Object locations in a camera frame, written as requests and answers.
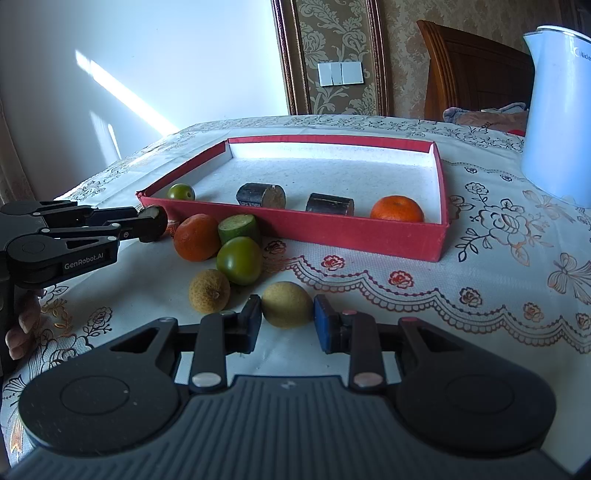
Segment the black gripper pad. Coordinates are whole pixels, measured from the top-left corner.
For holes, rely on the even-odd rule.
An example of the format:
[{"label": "black gripper pad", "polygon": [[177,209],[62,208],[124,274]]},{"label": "black gripper pad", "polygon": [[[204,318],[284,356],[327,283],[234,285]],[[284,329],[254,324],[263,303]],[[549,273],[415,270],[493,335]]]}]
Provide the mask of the black gripper pad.
[{"label": "black gripper pad", "polygon": [[237,377],[192,397],[160,437],[110,456],[69,458],[38,447],[9,480],[562,480],[539,450],[494,460],[422,443],[382,398],[339,377]]}]

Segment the white electric kettle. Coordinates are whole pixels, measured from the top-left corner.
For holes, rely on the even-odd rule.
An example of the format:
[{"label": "white electric kettle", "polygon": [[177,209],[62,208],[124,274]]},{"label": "white electric kettle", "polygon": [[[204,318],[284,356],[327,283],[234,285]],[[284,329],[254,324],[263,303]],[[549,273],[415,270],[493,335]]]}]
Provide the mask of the white electric kettle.
[{"label": "white electric kettle", "polygon": [[535,81],[521,169],[541,190],[591,207],[591,38],[552,25],[524,38]]}]

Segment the light switch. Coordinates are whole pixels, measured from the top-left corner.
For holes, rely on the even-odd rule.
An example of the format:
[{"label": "light switch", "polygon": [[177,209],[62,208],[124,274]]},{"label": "light switch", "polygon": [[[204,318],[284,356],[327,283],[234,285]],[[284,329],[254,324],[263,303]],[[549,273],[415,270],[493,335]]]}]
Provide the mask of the light switch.
[{"label": "light switch", "polygon": [[360,61],[330,61],[318,64],[320,86],[363,83]]},{"label": "light switch", "polygon": [[343,85],[349,85],[351,83],[363,83],[363,71],[361,70],[360,61],[344,61],[341,62],[340,66],[342,71]]},{"label": "light switch", "polygon": [[343,85],[343,73],[340,69],[340,62],[330,62],[330,75],[333,79],[333,85]]},{"label": "light switch", "polygon": [[318,75],[320,77],[320,86],[328,87],[332,85],[332,74],[330,72],[330,63],[324,62],[318,64]]}]

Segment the mandarin orange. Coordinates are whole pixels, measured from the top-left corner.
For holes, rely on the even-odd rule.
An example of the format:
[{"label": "mandarin orange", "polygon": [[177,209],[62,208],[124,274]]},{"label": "mandarin orange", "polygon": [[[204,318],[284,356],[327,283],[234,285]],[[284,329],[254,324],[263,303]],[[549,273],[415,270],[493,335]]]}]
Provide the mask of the mandarin orange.
[{"label": "mandarin orange", "polygon": [[379,199],[371,209],[369,217],[401,222],[424,222],[425,220],[418,203],[402,195],[392,195]]},{"label": "mandarin orange", "polygon": [[217,220],[206,213],[187,218],[174,233],[174,249],[182,258],[191,262],[211,258],[221,246]]}]

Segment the blue gripper pad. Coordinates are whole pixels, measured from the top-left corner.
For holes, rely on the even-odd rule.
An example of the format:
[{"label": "blue gripper pad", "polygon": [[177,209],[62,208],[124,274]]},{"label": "blue gripper pad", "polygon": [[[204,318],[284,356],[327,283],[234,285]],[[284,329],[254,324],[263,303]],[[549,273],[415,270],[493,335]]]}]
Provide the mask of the blue gripper pad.
[{"label": "blue gripper pad", "polygon": [[325,295],[314,298],[314,324],[320,347],[324,353],[340,352],[340,316]]}]

